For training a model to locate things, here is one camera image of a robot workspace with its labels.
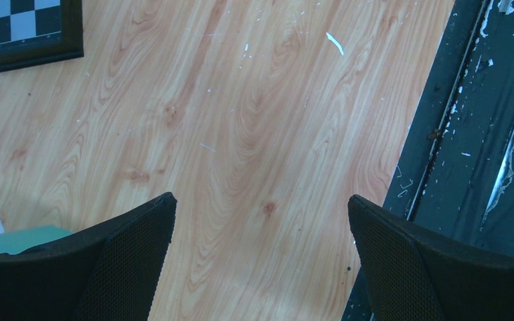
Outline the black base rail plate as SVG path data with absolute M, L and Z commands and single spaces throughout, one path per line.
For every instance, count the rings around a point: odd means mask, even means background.
M 514 257 L 514 1 L 456 1 L 384 202 Z M 344 320 L 376 320 L 360 267 Z

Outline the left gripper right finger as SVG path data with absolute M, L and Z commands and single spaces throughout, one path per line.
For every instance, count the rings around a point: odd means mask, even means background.
M 514 257 L 420 227 L 360 195 L 348 212 L 376 320 L 514 320 Z

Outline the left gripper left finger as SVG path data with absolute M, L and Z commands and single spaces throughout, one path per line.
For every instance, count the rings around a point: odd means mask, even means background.
M 166 192 L 77 233 L 0 253 L 0 320 L 146 320 L 176 208 Z

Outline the green plastic bin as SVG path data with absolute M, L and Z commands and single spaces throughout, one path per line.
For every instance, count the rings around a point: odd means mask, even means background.
M 71 234 L 71 231 L 53 225 L 0 233 L 0 254 L 16 255 L 31 247 L 55 241 Z

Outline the black white checkerboard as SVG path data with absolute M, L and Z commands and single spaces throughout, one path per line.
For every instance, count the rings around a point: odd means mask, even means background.
M 0 0 L 0 72 L 83 56 L 81 1 Z

